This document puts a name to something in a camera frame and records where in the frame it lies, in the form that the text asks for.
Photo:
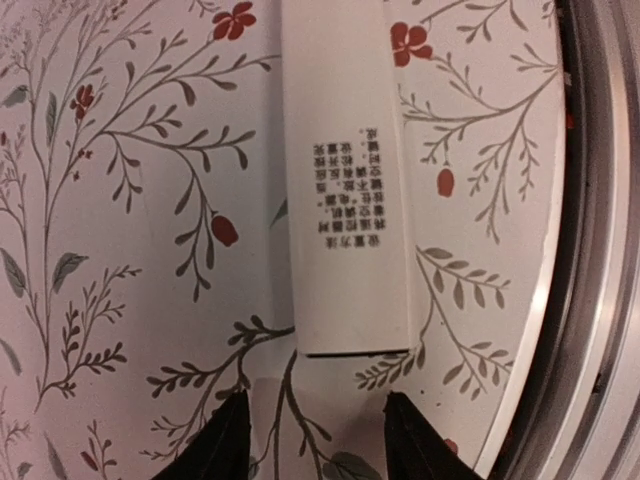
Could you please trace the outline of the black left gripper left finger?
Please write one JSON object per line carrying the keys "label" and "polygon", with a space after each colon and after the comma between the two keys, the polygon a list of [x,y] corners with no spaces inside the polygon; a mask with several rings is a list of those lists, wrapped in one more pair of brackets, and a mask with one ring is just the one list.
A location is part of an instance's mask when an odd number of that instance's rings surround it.
{"label": "black left gripper left finger", "polygon": [[195,439],[153,480],[247,480],[251,422],[246,391],[231,394]]}

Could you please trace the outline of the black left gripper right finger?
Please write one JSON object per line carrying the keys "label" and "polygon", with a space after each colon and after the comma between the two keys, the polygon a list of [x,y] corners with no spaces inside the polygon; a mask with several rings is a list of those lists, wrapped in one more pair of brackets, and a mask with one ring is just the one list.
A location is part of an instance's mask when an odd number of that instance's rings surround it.
{"label": "black left gripper right finger", "polygon": [[475,480],[467,466],[401,392],[390,392],[384,407],[387,477],[391,480]]}

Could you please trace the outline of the white remote control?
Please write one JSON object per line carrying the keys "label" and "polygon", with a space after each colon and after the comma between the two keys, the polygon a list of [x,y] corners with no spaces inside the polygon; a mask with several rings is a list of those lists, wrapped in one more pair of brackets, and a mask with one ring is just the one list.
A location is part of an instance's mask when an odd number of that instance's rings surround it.
{"label": "white remote control", "polygon": [[285,1],[281,39],[298,351],[408,351],[413,235],[384,6]]}

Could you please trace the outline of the floral patterned table mat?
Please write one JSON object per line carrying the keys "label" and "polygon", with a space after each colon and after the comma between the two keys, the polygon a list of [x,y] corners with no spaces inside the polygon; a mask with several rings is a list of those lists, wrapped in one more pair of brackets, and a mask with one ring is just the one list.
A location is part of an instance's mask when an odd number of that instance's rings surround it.
{"label": "floral patterned table mat", "polygon": [[[284,19],[281,12],[292,15]],[[146,479],[233,391],[254,479],[381,479],[408,393],[487,475],[556,256],[555,1],[5,1],[1,475]],[[296,347],[285,49],[377,54],[401,111],[420,302],[397,355]]]}

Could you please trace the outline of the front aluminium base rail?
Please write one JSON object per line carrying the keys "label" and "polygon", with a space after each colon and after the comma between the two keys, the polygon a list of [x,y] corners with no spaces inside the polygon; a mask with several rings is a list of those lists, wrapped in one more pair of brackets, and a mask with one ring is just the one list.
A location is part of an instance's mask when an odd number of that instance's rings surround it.
{"label": "front aluminium base rail", "polygon": [[639,5],[562,1],[559,243],[542,329],[491,479],[639,475]]}

